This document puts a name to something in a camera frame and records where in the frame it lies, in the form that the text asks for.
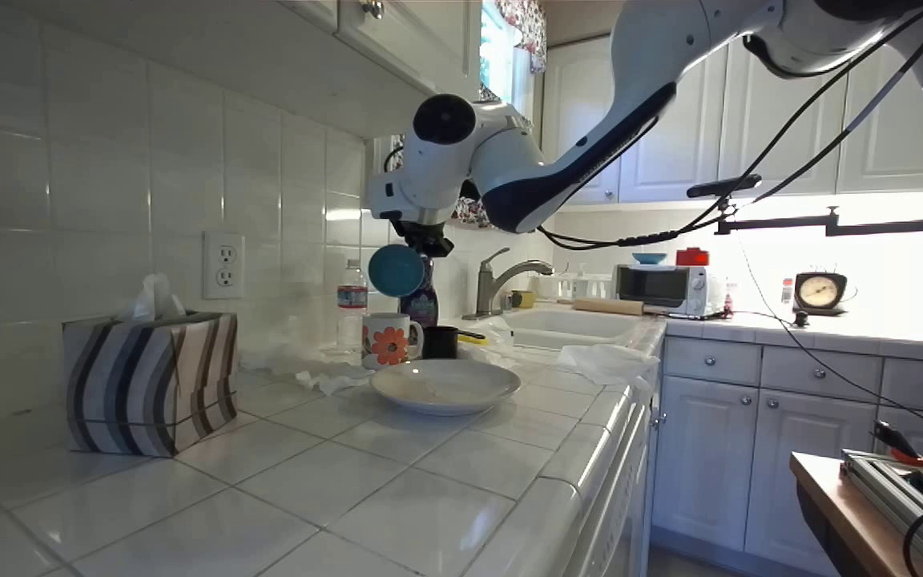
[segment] electrical outlet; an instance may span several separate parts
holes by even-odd
[[[224,235],[224,230],[204,235],[204,298],[210,302],[243,298],[243,235]]]

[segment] white robotic arm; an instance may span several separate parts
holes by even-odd
[[[396,171],[378,175],[365,205],[394,221],[427,256],[450,253],[441,224],[457,197],[483,202],[504,230],[529,235],[582,184],[605,171],[677,95],[679,73],[742,34],[779,77],[839,68],[923,0],[624,0],[613,32],[614,103],[605,118],[553,165],[537,165],[505,107],[434,95],[413,115]],[[923,26],[894,38],[911,53]]]

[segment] mug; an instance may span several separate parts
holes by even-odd
[[[404,366],[419,360],[423,326],[406,313],[370,313],[363,322],[363,366]]]

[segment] small appliance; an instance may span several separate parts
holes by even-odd
[[[664,317],[709,317],[723,307],[709,267],[614,267],[614,295]]]

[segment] striped tissue box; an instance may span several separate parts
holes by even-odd
[[[238,416],[234,313],[65,325],[66,426],[78,449],[181,456]]]

